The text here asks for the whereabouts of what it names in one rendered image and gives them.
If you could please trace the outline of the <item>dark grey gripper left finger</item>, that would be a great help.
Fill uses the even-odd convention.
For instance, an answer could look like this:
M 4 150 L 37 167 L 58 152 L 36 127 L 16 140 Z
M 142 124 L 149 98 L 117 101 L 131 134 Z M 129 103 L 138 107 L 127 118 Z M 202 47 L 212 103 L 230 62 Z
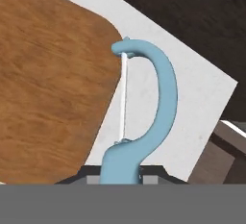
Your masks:
M 73 183 L 81 183 L 86 185 L 88 176 L 99 176 L 101 171 L 100 165 L 84 165 L 75 175 L 57 182 L 57 185 L 69 185 Z

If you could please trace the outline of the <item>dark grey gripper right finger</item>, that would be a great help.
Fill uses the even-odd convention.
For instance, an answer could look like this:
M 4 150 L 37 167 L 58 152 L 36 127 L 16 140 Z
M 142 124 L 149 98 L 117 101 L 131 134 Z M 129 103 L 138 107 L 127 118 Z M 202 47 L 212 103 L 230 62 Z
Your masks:
M 185 181 L 169 175 L 161 165 L 142 165 L 140 167 L 140 181 L 143 185 L 186 185 Z

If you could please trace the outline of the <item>light blue potato peeler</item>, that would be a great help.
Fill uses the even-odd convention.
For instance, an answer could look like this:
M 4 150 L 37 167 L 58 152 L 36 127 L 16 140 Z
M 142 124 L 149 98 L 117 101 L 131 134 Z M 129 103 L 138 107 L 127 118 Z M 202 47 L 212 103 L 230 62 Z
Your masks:
M 114 43 L 111 51 L 116 56 L 125 53 L 128 58 L 148 59 L 158 77 L 158 108 L 149 130 L 137 139 L 117 141 L 102 159 L 101 185 L 137 185 L 140 183 L 140 164 L 163 143 L 173 126 L 178 106 L 177 80 L 172 63 L 153 43 L 125 37 Z

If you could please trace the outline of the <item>brown wooden cutting board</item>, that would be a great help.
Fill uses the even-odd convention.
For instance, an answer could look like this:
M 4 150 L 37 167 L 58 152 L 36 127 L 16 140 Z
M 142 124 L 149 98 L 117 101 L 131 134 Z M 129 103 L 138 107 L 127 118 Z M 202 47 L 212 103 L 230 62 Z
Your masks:
M 103 16 L 0 0 L 0 182 L 54 184 L 85 164 L 120 78 Z

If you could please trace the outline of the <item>brown wooden cabinet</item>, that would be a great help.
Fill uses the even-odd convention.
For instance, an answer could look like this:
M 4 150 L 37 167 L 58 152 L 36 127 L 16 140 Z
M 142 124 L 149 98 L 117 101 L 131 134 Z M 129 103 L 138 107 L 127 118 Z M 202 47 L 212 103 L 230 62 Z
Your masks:
M 187 181 L 246 185 L 246 122 L 219 121 Z

